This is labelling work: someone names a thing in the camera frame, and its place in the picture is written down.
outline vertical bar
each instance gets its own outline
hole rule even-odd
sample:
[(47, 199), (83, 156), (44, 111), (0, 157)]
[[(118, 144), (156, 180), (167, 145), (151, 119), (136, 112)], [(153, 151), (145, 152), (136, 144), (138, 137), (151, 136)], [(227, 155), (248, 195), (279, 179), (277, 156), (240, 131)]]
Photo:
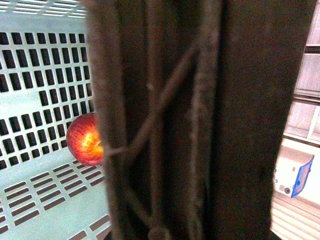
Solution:
[[(163, 0), (147, 1), (148, 29), (148, 89), (150, 112), (155, 113), (159, 105), (159, 96), (164, 85), (163, 80), (163, 41), (164, 41), (164, 4)], [(163, 226), (162, 206), (162, 116), (156, 118), (150, 133), (150, 190), (153, 227)]]

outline blue trim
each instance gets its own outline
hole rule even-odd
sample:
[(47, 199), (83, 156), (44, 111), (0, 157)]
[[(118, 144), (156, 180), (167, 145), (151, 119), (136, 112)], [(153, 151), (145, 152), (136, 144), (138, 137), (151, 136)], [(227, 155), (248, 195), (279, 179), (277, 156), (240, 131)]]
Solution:
[[(311, 165), (314, 161), (314, 158), (315, 158), (315, 155), (313, 155), (312, 159), (305, 165), (301, 166), (299, 168), (299, 172), (298, 172), (298, 175), (296, 176), (296, 180), (295, 180), (295, 183), (294, 183), (294, 186), (293, 186), (293, 189), (292, 189), (292, 195), (291, 195), (291, 198), (295, 198), (296, 196), (299, 195), (299, 193), (301, 193), (301, 191), (305, 188), (306, 186), (306, 182), (307, 182), (307, 178), (308, 178), (308, 175), (311, 171)], [(304, 169), (308, 168), (308, 173), (306, 174), (306, 177), (305, 179), (300, 179), (301, 177), (301, 173)], [(299, 192), (296, 192), (297, 190), (297, 187), (303, 182), (303, 187), (301, 188), (301, 190)]]

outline white device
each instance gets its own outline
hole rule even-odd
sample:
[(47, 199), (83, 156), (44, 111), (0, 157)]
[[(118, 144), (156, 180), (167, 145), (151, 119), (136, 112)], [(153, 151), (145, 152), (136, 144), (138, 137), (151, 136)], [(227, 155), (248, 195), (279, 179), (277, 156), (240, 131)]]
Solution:
[(274, 189), (295, 198), (304, 189), (315, 155), (281, 146), (274, 169)]

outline crate slot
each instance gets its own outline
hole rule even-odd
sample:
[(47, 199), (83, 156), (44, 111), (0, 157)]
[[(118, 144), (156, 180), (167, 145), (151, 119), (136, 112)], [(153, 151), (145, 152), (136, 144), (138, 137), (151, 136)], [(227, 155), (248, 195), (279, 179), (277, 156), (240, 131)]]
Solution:
[(7, 164), (5, 160), (0, 160), (0, 170), (6, 169), (6, 168), (7, 168)]
[(74, 33), (70, 33), (69, 34), (69, 38), (70, 38), (70, 43), (72, 43), (72, 44), (76, 44), (77, 43), (76, 35)]
[(84, 239), (86, 236), (87, 236), (86, 232), (82, 230), (81, 232), (77, 233), (76, 235), (69, 238), (68, 240), (81, 240), (81, 239)]
[(69, 169), (69, 170), (67, 170), (67, 171), (64, 171), (64, 172), (62, 172), (62, 173), (57, 174), (56, 177), (59, 179), (59, 178), (65, 176), (65, 175), (68, 175), (68, 174), (73, 173), (73, 172), (74, 172), (73, 169)]
[(98, 178), (97, 180), (94, 180), (92, 182), (90, 182), (91, 187), (103, 182), (105, 180), (105, 176), (102, 176), (100, 178)]
[(88, 62), (87, 49), (85, 47), (81, 47), (80, 51), (81, 51), (82, 62), (84, 63)]
[(109, 234), (110, 231), (111, 231), (111, 226), (108, 226), (105, 230), (103, 230), (102, 232), (100, 232), (100, 233), (96, 236), (96, 239), (97, 239), (97, 240), (104, 240), (105, 237)]
[(65, 164), (65, 165), (59, 166), (59, 167), (53, 169), (52, 171), (53, 171), (54, 173), (56, 173), (56, 172), (59, 172), (59, 171), (61, 171), (61, 170), (63, 170), (63, 169), (66, 169), (67, 167), (70, 167), (70, 164)]
[(74, 196), (84, 192), (85, 190), (87, 190), (88, 188), (86, 186), (82, 186), (80, 188), (78, 188), (77, 190), (69, 193), (70, 198), (73, 198)]
[(29, 203), (29, 204), (27, 204), (27, 205), (25, 205), (25, 206), (23, 206), (23, 207), (21, 207), (21, 208), (18, 208), (17, 210), (14, 210), (14, 211), (11, 213), (11, 215), (12, 215), (13, 217), (15, 217), (15, 216), (17, 216), (17, 215), (19, 215), (19, 214), (21, 214), (21, 213), (23, 213), (23, 212), (25, 212), (25, 211), (27, 211), (27, 210), (29, 210), (29, 209), (32, 209), (32, 208), (35, 207), (35, 206), (36, 206), (35, 202), (31, 202), (31, 203)]
[(38, 87), (43, 87), (45, 85), (44, 78), (42, 77), (41, 71), (34, 71), (34, 77), (35, 77), (36, 85)]
[(34, 67), (40, 66), (37, 50), (29, 49), (29, 54), (30, 54), (32, 66)]
[(16, 142), (19, 150), (26, 149), (26, 143), (25, 143), (24, 137), (22, 135), (16, 136), (15, 142)]
[(66, 47), (62, 48), (62, 56), (63, 56), (64, 64), (69, 64), (71, 62), (68, 48), (66, 48)]
[(49, 132), (50, 140), (54, 140), (54, 139), (57, 138), (56, 131), (55, 131), (55, 128), (53, 126), (48, 128), (48, 132)]
[(28, 114), (21, 115), (21, 118), (22, 118), (24, 129), (25, 130), (31, 129), (32, 124), (31, 124), (29, 115)]
[(66, 129), (68, 129), (71, 124), (72, 124), (72, 122), (71, 122), (71, 121), (68, 121), (68, 122), (65, 124), (65, 125), (66, 125)]
[(82, 84), (78, 85), (79, 98), (83, 99), (85, 97), (84, 86)]
[(81, 44), (84, 44), (86, 42), (84, 34), (81, 34), (81, 33), (79, 34), (79, 42)]
[(25, 50), (19, 49), (19, 50), (16, 50), (15, 52), (16, 52), (16, 56), (18, 57), (20, 67), (27, 68), (28, 62), (27, 62)]
[(95, 169), (97, 169), (97, 167), (96, 166), (91, 166), (91, 167), (88, 167), (87, 169), (85, 169), (85, 170), (82, 170), (81, 171), (81, 174), (87, 174), (87, 173), (89, 173), (89, 172), (91, 172), (91, 171), (93, 171), (93, 170), (95, 170)]
[(61, 142), (61, 147), (65, 148), (67, 146), (67, 141), (66, 140), (62, 140)]
[(51, 69), (45, 70), (45, 76), (49, 86), (55, 84), (54, 74), (52, 73)]
[(24, 222), (26, 222), (26, 221), (34, 218), (35, 216), (37, 216), (37, 215), (39, 215), (39, 214), (40, 214), (39, 211), (38, 211), (38, 210), (35, 210), (35, 211), (33, 211), (33, 212), (31, 212), (31, 213), (29, 213), (29, 214), (27, 214), (27, 215), (25, 215), (25, 216), (17, 219), (17, 220), (15, 220), (15, 221), (14, 221), (14, 225), (15, 225), (15, 226), (18, 226), (18, 225), (20, 225), (20, 224), (22, 224), (22, 223), (24, 223)]
[(57, 43), (57, 38), (56, 38), (56, 34), (54, 33), (49, 33), (49, 41), (51, 44), (56, 44)]
[(86, 102), (85, 101), (80, 102), (80, 106), (81, 106), (81, 113), (86, 114), (88, 112)]
[(34, 181), (37, 181), (37, 180), (39, 180), (39, 179), (42, 179), (42, 178), (44, 178), (44, 177), (46, 177), (46, 176), (48, 176), (48, 175), (49, 175), (49, 172), (44, 172), (44, 173), (42, 173), (42, 174), (40, 174), (40, 175), (38, 175), (38, 176), (34, 176), (34, 177), (30, 178), (30, 181), (31, 181), (31, 182), (34, 182)]
[(83, 165), (83, 164), (80, 164), (80, 165), (76, 166), (77, 169), (82, 169), (84, 167), (85, 167), (85, 165)]
[(0, 32), (0, 45), (9, 45), (8, 37), (5, 32)]
[(22, 162), (30, 160), (30, 156), (27, 152), (22, 153), (21, 155)]
[(69, 86), (69, 93), (70, 93), (71, 100), (77, 99), (75, 86)]
[(49, 109), (43, 110), (43, 114), (44, 114), (45, 123), (46, 124), (51, 124), (53, 122), (53, 120), (52, 120), (52, 116), (51, 116), (50, 110)]
[(53, 109), (53, 112), (54, 112), (54, 117), (55, 117), (55, 120), (58, 122), (58, 121), (61, 121), (62, 120), (62, 115), (61, 115), (61, 111), (60, 111), (60, 107), (55, 107)]
[(100, 228), (103, 224), (107, 223), (110, 221), (110, 217), (109, 215), (105, 215), (104, 217), (100, 218), (98, 221), (96, 221), (95, 223), (90, 225), (90, 229), (92, 231), (97, 230), (98, 228)]
[(84, 79), (89, 80), (90, 79), (89, 67), (83, 66), (83, 71), (84, 71)]
[(54, 62), (54, 64), (55, 64), (55, 65), (61, 64), (58, 48), (52, 48), (51, 51), (52, 51), (52, 56), (53, 56), (53, 62)]
[(46, 48), (41, 48), (40, 51), (41, 51), (41, 56), (42, 56), (43, 65), (45, 65), (45, 66), (50, 65), (51, 62), (50, 62), (50, 57), (49, 57), (48, 49), (46, 49)]
[(36, 36), (38, 37), (39, 44), (46, 44), (46, 36), (44, 33), (37, 33)]
[(63, 203), (65, 200), (66, 200), (66, 199), (65, 199), (64, 197), (61, 197), (61, 198), (59, 198), (59, 199), (57, 199), (57, 200), (55, 200), (55, 201), (53, 201), (53, 202), (45, 205), (43, 208), (44, 208), (44, 210), (47, 211), (47, 210), (49, 210), (49, 209), (57, 206), (58, 204)]
[(60, 43), (61, 43), (61, 44), (66, 44), (66, 43), (67, 43), (66, 34), (64, 34), (64, 33), (59, 33), (59, 38), (60, 38)]
[(54, 192), (52, 192), (52, 193), (40, 198), (40, 201), (43, 203), (45, 201), (48, 201), (49, 199), (54, 198), (55, 196), (58, 196), (59, 194), (61, 194), (61, 191), (59, 191), (59, 190), (54, 191)]
[(35, 44), (34, 35), (31, 32), (26, 32), (24, 36), (25, 36), (26, 44), (29, 44), (29, 45)]
[(5, 232), (8, 231), (8, 230), (9, 230), (9, 228), (8, 228), (7, 225), (5, 225), (5, 226), (3, 226), (3, 227), (0, 227), (0, 234), (3, 234), (3, 233), (5, 233)]
[(31, 79), (31, 74), (28, 71), (25, 71), (22, 73), (23, 81), (24, 81), (24, 86), (26, 89), (32, 89), (34, 87)]
[(20, 84), (20, 79), (17, 73), (10, 73), (9, 74), (12, 88), (14, 91), (21, 90), (21, 84)]
[(65, 179), (62, 179), (62, 180), (60, 181), (60, 183), (61, 183), (61, 184), (65, 184), (65, 183), (67, 183), (67, 182), (70, 182), (70, 181), (73, 180), (73, 179), (76, 179), (77, 177), (78, 177), (77, 174), (71, 175), (71, 176), (69, 176), (69, 177), (67, 177), (67, 178), (65, 178)]
[(21, 128), (20, 128), (20, 125), (19, 125), (19, 121), (18, 121), (18, 118), (16, 116), (10, 117), (9, 121), (10, 121), (10, 125), (11, 125), (11, 128), (12, 128), (12, 131), (14, 133), (21, 131)]
[(93, 101), (91, 99), (88, 100), (88, 104), (89, 104), (90, 113), (94, 112), (95, 111), (95, 107), (94, 107), (94, 103), (93, 103)]
[(65, 189), (66, 191), (68, 191), (68, 190), (70, 190), (70, 189), (72, 189), (72, 188), (74, 188), (74, 187), (76, 187), (76, 186), (78, 186), (78, 185), (80, 185), (80, 184), (82, 184), (82, 183), (83, 183), (82, 180), (77, 180), (77, 181), (75, 181), (75, 182), (73, 182), (73, 183), (65, 186), (64, 189)]
[(52, 147), (52, 150), (53, 151), (57, 151), (57, 150), (59, 150), (59, 145), (58, 145), (58, 143), (53, 143), (52, 145), (51, 145), (51, 147)]
[(14, 199), (14, 198), (18, 197), (19, 195), (25, 194), (25, 193), (27, 193), (27, 192), (29, 192), (29, 188), (26, 187), (26, 188), (24, 188), (24, 189), (21, 189), (20, 191), (17, 191), (17, 192), (15, 192), (15, 193), (12, 193), (12, 194), (8, 195), (8, 196), (6, 197), (6, 199), (7, 199), (7, 200), (11, 200), (11, 199)]
[(9, 157), (9, 162), (11, 166), (17, 165), (19, 163), (17, 156)]
[(11, 36), (15, 45), (22, 45), (22, 39), (19, 32), (12, 32)]
[(51, 97), (51, 103), (52, 104), (59, 103), (57, 90), (56, 89), (50, 89), (49, 92), (50, 92), (50, 97)]
[(57, 68), (55, 70), (55, 74), (56, 74), (56, 79), (58, 80), (58, 84), (64, 84), (65, 83), (65, 79), (64, 79), (64, 74), (62, 72), (61, 68)]
[(63, 2), (55, 2), (54, 5), (63, 6), (63, 7), (73, 7), (73, 8), (77, 6), (76, 4), (63, 3)]
[(72, 104), (72, 112), (74, 117), (79, 116), (79, 109), (77, 103)]
[(0, 223), (3, 223), (6, 220), (5, 216), (0, 216)]
[(57, 127), (58, 127), (59, 137), (60, 138), (64, 137), (66, 135), (64, 125), (59, 124)]
[(82, 81), (82, 76), (81, 76), (81, 69), (80, 69), (80, 67), (79, 67), (79, 66), (76, 66), (76, 67), (74, 68), (74, 71), (75, 71), (75, 78), (76, 78), (77, 82)]
[(4, 119), (0, 119), (0, 136), (9, 134), (6, 122)]
[(62, 108), (63, 108), (64, 118), (65, 118), (65, 119), (71, 118), (71, 113), (70, 113), (69, 105), (65, 105), (65, 106), (63, 106)]
[(76, 47), (72, 47), (71, 51), (72, 51), (73, 62), (74, 63), (79, 63), (78, 49)]
[(6, 151), (6, 154), (11, 154), (15, 152), (14, 145), (12, 144), (12, 141), (10, 138), (5, 139), (2, 142), (4, 145), (4, 149)]
[(90, 175), (86, 176), (86, 177), (85, 177), (85, 179), (90, 180), (90, 179), (95, 178), (96, 176), (99, 176), (100, 174), (102, 174), (102, 172), (101, 172), (101, 171), (96, 171), (96, 172), (94, 172), (94, 173), (92, 173), (92, 174), (90, 174)]
[(3, 57), (4, 57), (4, 61), (5, 61), (6, 67), (8, 69), (16, 68), (14, 56), (13, 56), (11, 50), (3, 50), (2, 53), (3, 53)]
[(32, 199), (31, 195), (24, 196), (24, 197), (22, 197), (22, 198), (20, 198), (20, 199), (18, 199), (16, 201), (13, 201), (13, 202), (9, 203), (9, 207), (13, 208), (13, 207), (18, 206), (19, 204), (22, 204), (22, 203), (24, 203), (24, 202), (26, 202), (26, 201), (28, 201), (30, 199)]
[(38, 130), (37, 133), (38, 133), (38, 137), (39, 137), (40, 143), (42, 143), (42, 144), (46, 143), (47, 142), (47, 137), (46, 137), (45, 130), (43, 130), (43, 129)]
[(51, 185), (49, 185), (49, 186), (47, 186), (47, 187), (44, 187), (44, 188), (42, 188), (41, 190), (37, 191), (36, 194), (38, 194), (38, 195), (44, 194), (45, 192), (48, 192), (48, 191), (50, 191), (51, 189), (54, 189), (54, 188), (56, 188), (56, 187), (57, 187), (57, 185), (56, 185), (55, 183), (54, 183), (54, 184), (51, 184)]
[(37, 145), (36, 136), (33, 132), (29, 132), (26, 134), (30, 147)]
[(91, 84), (90, 84), (90, 83), (87, 83), (87, 84), (85, 85), (85, 88), (86, 88), (86, 94), (88, 95), (88, 97), (91, 97), (91, 96), (92, 96)]
[(36, 127), (42, 126), (43, 123), (42, 123), (40, 112), (36, 111), (36, 112), (32, 113), (32, 115), (33, 115), (33, 119), (34, 119), (34, 122), (35, 122), (35, 126)]
[(66, 67), (65, 68), (65, 74), (66, 74), (66, 79), (68, 83), (72, 83), (74, 81), (74, 77), (72, 74), (72, 69), (71, 67)]
[(40, 152), (38, 149), (32, 150), (31, 153), (34, 159), (40, 157)]
[(8, 91), (9, 91), (9, 89), (8, 89), (6, 77), (5, 77), (5, 75), (0, 74), (0, 93), (5, 93)]
[(50, 149), (48, 146), (43, 146), (42, 147), (42, 153), (43, 155), (50, 153)]
[(41, 187), (41, 186), (43, 186), (43, 185), (45, 185), (47, 183), (50, 183), (52, 181), (53, 181), (53, 179), (50, 177), (50, 178), (47, 178), (46, 180), (43, 180), (41, 182), (38, 182), (38, 183), (34, 184), (33, 187), (36, 189), (36, 188)]

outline metal rod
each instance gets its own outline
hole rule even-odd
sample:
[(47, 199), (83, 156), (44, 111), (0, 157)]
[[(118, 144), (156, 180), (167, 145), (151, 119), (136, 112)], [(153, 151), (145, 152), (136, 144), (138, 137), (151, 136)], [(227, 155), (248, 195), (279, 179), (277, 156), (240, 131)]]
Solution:
[(159, 100), (156, 111), (149, 113), (142, 127), (140, 128), (139, 132), (136, 134), (133, 141), (129, 145), (126, 153), (126, 163), (125, 163), (127, 167), (130, 167), (134, 163), (135, 158), (141, 152), (142, 148), (144, 147), (148, 139), (150, 131), (154, 127), (154, 123), (157, 115), (164, 112), (166, 106), (174, 97), (180, 84), (183, 82), (188, 71), (191, 69), (192, 58), (197, 52), (198, 52), (198, 39), (193, 41), (189, 49), (183, 55), (177, 67), (174, 69), (171, 77), (167, 81), (160, 95), (160, 100)]
[[(164, 85), (163, 80), (163, 40), (164, 4), (162, 0), (147, 1), (147, 31), (148, 31), (148, 89), (151, 114), (157, 114), (159, 96)], [(150, 133), (150, 193), (152, 210), (152, 227), (163, 225), (162, 207), (162, 114), (157, 114)]]

